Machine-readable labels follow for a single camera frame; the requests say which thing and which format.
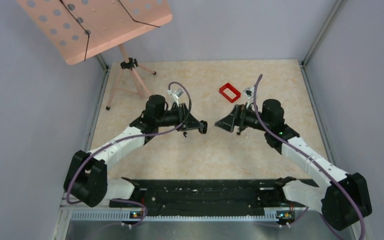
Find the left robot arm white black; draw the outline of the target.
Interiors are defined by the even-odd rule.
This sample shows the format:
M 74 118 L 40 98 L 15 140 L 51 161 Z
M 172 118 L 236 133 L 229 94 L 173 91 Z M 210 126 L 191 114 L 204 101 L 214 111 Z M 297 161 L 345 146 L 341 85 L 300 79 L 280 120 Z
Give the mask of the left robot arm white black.
M 133 150 L 162 135 L 159 131 L 161 127 L 169 127 L 171 132 L 197 130 L 200 134 L 206 134 L 208 123 L 195 118 L 190 108 L 185 103 L 174 103 L 168 109 L 168 103 L 162 95 L 152 95 L 140 116 L 116 138 L 89 152 L 77 151 L 63 185 L 66 197 L 73 196 L 76 200 L 67 199 L 67 203 L 96 207 L 105 199 L 117 199 L 129 207 L 136 206 L 141 198 L 138 185 L 126 178 L 111 182 L 109 168 Z

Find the black earbud charging case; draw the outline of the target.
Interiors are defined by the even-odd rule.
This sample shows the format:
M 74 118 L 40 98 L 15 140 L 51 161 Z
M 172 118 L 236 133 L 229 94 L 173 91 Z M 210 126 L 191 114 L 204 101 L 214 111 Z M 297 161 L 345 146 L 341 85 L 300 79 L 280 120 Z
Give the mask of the black earbud charging case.
M 205 135 L 207 133 L 207 131 L 208 131 L 208 122 L 204 121 L 204 120 L 201 120 L 200 123 L 201 123 L 201 128 L 199 129 L 199 132 L 202 135 Z

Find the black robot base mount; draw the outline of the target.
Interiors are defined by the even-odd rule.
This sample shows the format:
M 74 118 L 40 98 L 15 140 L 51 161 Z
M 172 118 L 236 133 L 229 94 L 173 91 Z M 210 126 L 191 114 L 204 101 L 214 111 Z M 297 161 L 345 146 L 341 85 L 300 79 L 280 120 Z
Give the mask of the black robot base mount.
M 262 217 L 270 210 L 298 210 L 282 202 L 275 179 L 135 179 L 130 201 L 151 217 Z

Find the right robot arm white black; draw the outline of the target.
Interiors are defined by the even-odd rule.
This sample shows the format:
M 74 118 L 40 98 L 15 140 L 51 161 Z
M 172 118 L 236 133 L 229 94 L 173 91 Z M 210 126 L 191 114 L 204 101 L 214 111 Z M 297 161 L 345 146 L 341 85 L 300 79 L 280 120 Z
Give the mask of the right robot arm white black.
M 372 214 L 366 179 L 358 172 L 350 174 L 327 161 L 308 146 L 299 133 L 285 123 L 285 111 L 277 99 L 267 99 L 262 111 L 236 104 L 215 126 L 240 134 L 247 128 L 264 131 L 267 144 L 290 159 L 316 183 L 306 184 L 294 177 L 279 178 L 273 200 L 279 206 L 290 202 L 317 211 L 335 230 L 342 231 Z

